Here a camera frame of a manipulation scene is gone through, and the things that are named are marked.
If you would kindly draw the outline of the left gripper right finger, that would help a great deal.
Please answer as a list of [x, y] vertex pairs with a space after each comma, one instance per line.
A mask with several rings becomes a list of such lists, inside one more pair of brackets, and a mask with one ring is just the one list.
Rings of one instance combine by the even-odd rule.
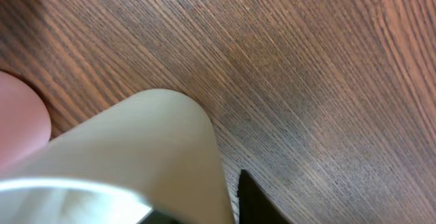
[[240, 171], [237, 197], [240, 224], [292, 224], [247, 170]]

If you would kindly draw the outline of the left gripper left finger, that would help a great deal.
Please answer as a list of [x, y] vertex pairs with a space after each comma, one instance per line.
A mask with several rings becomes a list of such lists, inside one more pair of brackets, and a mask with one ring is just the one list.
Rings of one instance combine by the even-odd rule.
[[153, 210], [138, 224], [181, 224], [181, 222], [163, 212]]

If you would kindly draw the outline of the pale green cup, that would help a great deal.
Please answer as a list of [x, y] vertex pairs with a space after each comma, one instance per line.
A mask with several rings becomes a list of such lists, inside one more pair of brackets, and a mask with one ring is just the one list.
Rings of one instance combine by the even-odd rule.
[[1, 174], [2, 223], [233, 223], [210, 118], [188, 96], [139, 92]]

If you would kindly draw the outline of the pink cup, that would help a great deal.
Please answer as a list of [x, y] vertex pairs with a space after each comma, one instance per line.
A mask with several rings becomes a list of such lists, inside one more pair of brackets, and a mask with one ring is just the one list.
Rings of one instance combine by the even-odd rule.
[[51, 121], [40, 96], [22, 80], [1, 72], [1, 169], [43, 148]]

